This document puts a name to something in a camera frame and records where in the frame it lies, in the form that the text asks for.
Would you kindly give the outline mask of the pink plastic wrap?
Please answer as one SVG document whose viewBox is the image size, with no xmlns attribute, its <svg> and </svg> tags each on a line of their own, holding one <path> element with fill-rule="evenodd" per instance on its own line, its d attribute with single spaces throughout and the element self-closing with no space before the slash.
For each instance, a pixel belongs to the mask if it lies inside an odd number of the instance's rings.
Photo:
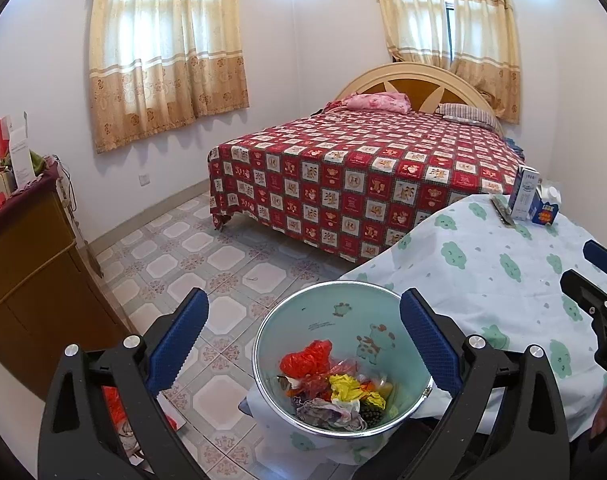
<svg viewBox="0 0 607 480">
<path fill-rule="evenodd" d="M 357 368 L 358 364 L 354 359 L 332 360 L 326 372 L 315 373 L 302 379 L 301 392 L 309 399 L 314 399 L 331 388 L 329 377 L 333 375 L 354 375 Z"/>
</svg>

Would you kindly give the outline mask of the patterned wrapper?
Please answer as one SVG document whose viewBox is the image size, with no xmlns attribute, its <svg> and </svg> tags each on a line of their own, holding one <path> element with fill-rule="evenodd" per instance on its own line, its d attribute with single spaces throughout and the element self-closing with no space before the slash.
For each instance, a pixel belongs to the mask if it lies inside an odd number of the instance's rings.
<svg viewBox="0 0 607 480">
<path fill-rule="evenodd" d="M 345 402 L 315 398 L 296 408 L 296 415 L 310 426 L 327 430 L 357 432 L 367 428 L 360 414 L 359 400 Z"/>
</svg>

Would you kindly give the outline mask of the black foam net sleeve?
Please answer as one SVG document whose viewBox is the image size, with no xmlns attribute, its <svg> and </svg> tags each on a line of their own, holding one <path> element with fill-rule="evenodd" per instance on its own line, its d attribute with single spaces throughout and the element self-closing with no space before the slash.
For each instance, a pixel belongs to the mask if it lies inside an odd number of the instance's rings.
<svg viewBox="0 0 607 480">
<path fill-rule="evenodd" d="M 384 418 L 385 409 L 372 402 L 361 400 L 359 414 L 363 422 L 365 422 L 365 427 L 371 429 L 381 423 Z"/>
</svg>

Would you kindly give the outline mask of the tall white milk carton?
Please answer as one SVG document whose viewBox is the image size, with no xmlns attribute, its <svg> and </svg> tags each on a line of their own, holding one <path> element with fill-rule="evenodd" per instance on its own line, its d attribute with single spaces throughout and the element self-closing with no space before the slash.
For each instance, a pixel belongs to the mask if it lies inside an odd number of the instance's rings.
<svg viewBox="0 0 607 480">
<path fill-rule="evenodd" d="M 509 213 L 513 220 L 528 219 L 529 209 L 540 180 L 540 174 L 535 168 L 526 165 L 518 167 L 512 193 L 509 196 Z"/>
</svg>

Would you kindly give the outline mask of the right beige curtain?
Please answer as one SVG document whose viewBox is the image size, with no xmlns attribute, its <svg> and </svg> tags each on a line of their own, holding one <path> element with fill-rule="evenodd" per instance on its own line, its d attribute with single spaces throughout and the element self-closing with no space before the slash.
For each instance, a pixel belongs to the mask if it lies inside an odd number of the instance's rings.
<svg viewBox="0 0 607 480">
<path fill-rule="evenodd" d="M 377 0 L 392 60 L 449 70 L 496 118 L 521 117 L 519 39 L 512 0 Z"/>
</svg>

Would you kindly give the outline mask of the pink pillow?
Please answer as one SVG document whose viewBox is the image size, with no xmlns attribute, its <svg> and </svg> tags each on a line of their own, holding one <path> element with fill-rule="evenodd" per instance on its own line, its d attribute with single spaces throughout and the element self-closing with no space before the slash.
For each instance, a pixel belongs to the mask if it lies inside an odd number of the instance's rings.
<svg viewBox="0 0 607 480">
<path fill-rule="evenodd" d="M 352 93 L 346 98 L 329 102 L 323 112 L 331 110 L 381 110 L 407 115 L 412 110 L 412 104 L 409 97 L 400 92 Z"/>
</svg>

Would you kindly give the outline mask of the wooden bed headboard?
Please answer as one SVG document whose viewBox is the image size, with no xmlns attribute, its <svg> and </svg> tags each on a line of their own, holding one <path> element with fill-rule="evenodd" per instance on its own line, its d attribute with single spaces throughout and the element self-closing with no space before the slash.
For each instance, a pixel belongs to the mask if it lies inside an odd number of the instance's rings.
<svg viewBox="0 0 607 480">
<path fill-rule="evenodd" d="M 485 97 L 467 81 L 444 68 L 414 62 L 388 63 L 368 70 L 347 84 L 336 100 L 379 90 L 406 94 L 416 112 L 434 113 L 440 104 L 460 103 L 494 117 Z"/>
</svg>

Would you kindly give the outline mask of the white carton box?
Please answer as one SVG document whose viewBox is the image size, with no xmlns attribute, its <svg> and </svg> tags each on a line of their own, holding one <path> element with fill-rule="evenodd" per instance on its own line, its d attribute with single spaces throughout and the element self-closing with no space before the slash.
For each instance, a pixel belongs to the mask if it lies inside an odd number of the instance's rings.
<svg viewBox="0 0 607 480">
<path fill-rule="evenodd" d="M 20 127 L 9 133 L 9 154 L 18 190 L 23 190 L 36 178 L 28 139 L 28 120 L 23 114 Z"/>
</svg>

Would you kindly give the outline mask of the cloud pattern tablecloth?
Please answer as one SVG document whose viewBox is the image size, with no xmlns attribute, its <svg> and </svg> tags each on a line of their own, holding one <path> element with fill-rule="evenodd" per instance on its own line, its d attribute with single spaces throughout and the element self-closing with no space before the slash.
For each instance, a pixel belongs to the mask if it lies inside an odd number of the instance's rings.
<svg viewBox="0 0 607 480">
<path fill-rule="evenodd" d="M 400 297 L 416 288 L 433 311 L 495 349 L 541 347 L 556 377 L 569 434 L 578 437 L 592 425 L 607 374 L 594 361 L 597 339 L 590 318 L 561 291 L 559 281 L 565 271 L 575 270 L 607 293 L 607 274 L 583 255 L 589 237 L 564 216 L 551 226 L 508 228 L 489 197 L 475 195 L 433 214 L 339 280 L 390 285 Z M 448 393 L 433 387 L 410 417 L 440 417 L 449 402 Z M 248 403 L 263 441 L 277 453 L 360 465 L 392 434 L 348 440 L 306 436 L 272 413 L 256 384 Z"/>
</svg>

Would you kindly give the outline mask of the left beige curtain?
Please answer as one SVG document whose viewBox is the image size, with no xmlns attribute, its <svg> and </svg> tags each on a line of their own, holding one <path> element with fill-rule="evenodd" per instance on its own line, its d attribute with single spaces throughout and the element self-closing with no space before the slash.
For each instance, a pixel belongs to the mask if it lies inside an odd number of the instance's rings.
<svg viewBox="0 0 607 480">
<path fill-rule="evenodd" d="M 239 0 L 93 0 L 96 153 L 249 105 Z"/>
</svg>

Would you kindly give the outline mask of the teal trash bin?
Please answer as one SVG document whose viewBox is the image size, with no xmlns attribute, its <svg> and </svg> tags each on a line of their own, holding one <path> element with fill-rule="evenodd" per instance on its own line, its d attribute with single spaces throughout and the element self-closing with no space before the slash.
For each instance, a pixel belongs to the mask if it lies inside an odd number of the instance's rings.
<svg viewBox="0 0 607 480">
<path fill-rule="evenodd" d="M 387 434 L 413 415 L 433 391 L 433 378 L 405 329 L 400 295 L 390 285 L 339 280 L 311 285 L 282 300 L 263 320 L 252 349 L 260 396 L 273 414 L 310 437 L 366 439 Z M 379 425 L 357 432 L 310 426 L 296 415 L 309 399 L 302 379 L 279 369 L 286 354 L 330 340 L 332 360 L 354 359 L 359 382 L 373 382 L 387 400 Z"/>
</svg>

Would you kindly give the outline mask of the red foam net sleeve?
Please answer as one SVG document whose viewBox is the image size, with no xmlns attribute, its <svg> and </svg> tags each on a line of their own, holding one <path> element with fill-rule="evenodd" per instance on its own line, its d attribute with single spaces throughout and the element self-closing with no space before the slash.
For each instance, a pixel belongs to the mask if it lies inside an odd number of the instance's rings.
<svg viewBox="0 0 607 480">
<path fill-rule="evenodd" d="M 331 368 L 333 344 L 330 340 L 314 340 L 299 352 L 286 354 L 279 369 L 287 377 L 305 379 L 322 375 Z"/>
</svg>

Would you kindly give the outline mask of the bed with red quilt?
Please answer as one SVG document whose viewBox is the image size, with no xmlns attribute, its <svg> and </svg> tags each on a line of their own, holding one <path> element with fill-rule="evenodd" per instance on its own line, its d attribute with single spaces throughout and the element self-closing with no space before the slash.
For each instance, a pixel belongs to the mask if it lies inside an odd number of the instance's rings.
<svg viewBox="0 0 607 480">
<path fill-rule="evenodd" d="M 363 262 L 462 198 L 511 192 L 519 164 L 498 133 L 440 114 L 330 110 L 212 148 L 210 214 Z"/>
</svg>

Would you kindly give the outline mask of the red plastic bag on floor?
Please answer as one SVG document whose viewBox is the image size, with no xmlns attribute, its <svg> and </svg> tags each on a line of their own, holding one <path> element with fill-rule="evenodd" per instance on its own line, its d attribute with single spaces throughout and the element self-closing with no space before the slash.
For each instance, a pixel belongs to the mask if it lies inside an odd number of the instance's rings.
<svg viewBox="0 0 607 480">
<path fill-rule="evenodd" d="M 102 393 L 104 393 L 112 424 L 114 429 L 117 430 L 118 436 L 121 439 L 131 437 L 132 430 L 128 424 L 128 416 L 125 414 L 118 389 L 116 387 L 104 386 L 102 387 Z"/>
</svg>

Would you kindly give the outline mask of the beige curtain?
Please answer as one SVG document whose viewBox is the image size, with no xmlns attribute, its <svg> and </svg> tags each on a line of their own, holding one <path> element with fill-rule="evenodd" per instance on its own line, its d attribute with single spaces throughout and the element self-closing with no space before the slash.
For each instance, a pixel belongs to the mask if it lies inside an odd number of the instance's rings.
<svg viewBox="0 0 607 480">
<path fill-rule="evenodd" d="M 249 105 L 239 0 L 93 0 L 96 153 Z"/>
<path fill-rule="evenodd" d="M 519 39 L 512 0 L 377 0 L 392 60 L 449 70 L 496 118 L 521 117 Z"/>
</svg>

